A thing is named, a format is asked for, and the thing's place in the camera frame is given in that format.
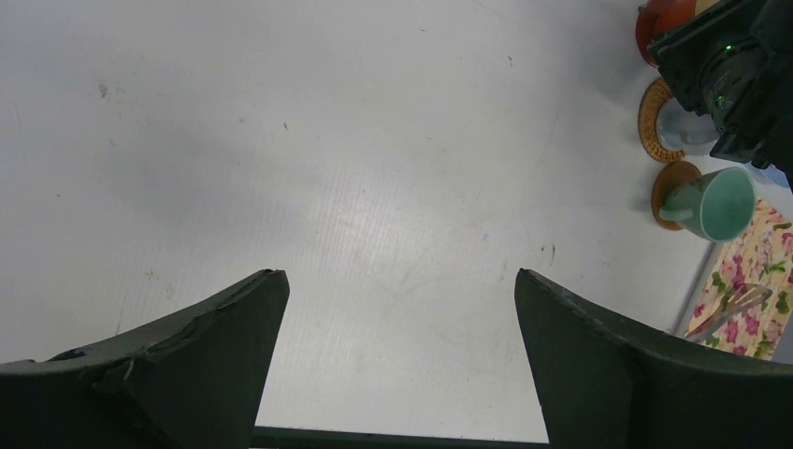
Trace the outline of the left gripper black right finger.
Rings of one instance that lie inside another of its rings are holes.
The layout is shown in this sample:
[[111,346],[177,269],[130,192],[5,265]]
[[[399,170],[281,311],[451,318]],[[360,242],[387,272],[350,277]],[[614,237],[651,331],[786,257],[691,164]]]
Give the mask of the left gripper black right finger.
[[683,340],[522,269],[514,302],[554,448],[788,448],[792,368]]

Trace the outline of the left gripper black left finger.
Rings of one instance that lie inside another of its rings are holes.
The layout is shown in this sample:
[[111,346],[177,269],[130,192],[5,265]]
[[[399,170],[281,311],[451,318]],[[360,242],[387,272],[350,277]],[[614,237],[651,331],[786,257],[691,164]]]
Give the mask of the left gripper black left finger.
[[246,448],[289,298],[261,270],[143,326],[1,367],[5,448]]

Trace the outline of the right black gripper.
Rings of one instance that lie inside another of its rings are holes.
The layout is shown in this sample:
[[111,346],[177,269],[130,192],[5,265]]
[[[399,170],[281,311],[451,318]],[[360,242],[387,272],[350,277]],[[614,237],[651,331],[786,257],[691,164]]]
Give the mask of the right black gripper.
[[791,2],[719,1],[649,51],[679,104],[712,119],[713,158],[792,180]]

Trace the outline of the woven rattan coaster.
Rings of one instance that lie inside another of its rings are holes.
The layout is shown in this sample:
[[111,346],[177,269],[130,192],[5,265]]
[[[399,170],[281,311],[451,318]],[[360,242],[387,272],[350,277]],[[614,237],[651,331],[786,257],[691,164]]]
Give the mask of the woven rattan coaster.
[[657,130],[657,119],[662,108],[673,100],[671,89],[662,78],[650,83],[639,105],[637,129],[645,153],[653,160],[670,164],[685,157],[683,150],[669,150],[663,146]]

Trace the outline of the light blue mug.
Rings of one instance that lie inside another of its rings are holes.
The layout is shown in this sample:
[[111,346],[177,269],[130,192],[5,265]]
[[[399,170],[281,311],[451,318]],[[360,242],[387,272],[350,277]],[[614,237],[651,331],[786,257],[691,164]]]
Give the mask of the light blue mug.
[[674,98],[659,110],[656,133],[664,149],[694,156],[709,155],[720,137],[708,115],[686,111]]

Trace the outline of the red apple coaster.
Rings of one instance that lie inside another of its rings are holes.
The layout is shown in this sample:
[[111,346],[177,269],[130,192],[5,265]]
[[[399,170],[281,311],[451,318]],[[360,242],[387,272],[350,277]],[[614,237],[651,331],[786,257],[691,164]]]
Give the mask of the red apple coaster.
[[635,38],[642,59],[653,67],[657,67],[657,63],[649,51],[649,46],[656,35],[656,22],[669,7],[669,3],[666,0],[648,0],[638,7]]

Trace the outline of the orange round coaster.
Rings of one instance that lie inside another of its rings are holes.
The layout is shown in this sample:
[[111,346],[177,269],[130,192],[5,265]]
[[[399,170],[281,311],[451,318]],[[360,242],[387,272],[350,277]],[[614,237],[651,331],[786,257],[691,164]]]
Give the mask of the orange round coaster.
[[659,172],[652,188],[650,204],[654,219],[660,227],[669,231],[683,230],[676,222],[662,219],[660,209],[665,204],[667,196],[676,188],[701,175],[702,173],[695,165],[686,161],[668,164]]

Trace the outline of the green teacup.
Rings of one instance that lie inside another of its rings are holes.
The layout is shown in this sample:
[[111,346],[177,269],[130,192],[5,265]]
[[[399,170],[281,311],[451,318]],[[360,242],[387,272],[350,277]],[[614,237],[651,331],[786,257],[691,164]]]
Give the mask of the green teacup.
[[750,225],[757,202],[749,173],[728,167],[676,188],[660,209],[664,220],[715,243],[736,239]]

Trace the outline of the orange small mug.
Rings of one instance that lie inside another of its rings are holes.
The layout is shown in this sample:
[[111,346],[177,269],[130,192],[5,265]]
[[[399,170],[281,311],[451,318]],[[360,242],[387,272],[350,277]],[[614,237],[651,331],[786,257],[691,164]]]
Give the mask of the orange small mug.
[[651,37],[684,25],[706,9],[717,4],[719,0],[670,0],[650,1],[646,11],[651,14]]

